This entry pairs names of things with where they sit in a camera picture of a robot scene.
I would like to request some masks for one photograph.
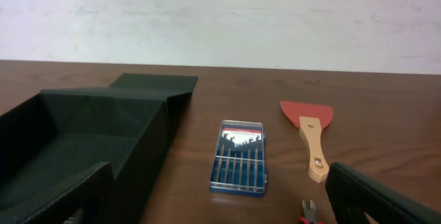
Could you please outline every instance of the white wall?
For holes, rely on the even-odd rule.
[[[0,0],[0,58],[441,74],[441,0]]]

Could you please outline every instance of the toolbox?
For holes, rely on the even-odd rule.
[[[212,192],[263,196],[267,183],[262,123],[222,121],[209,188]]]

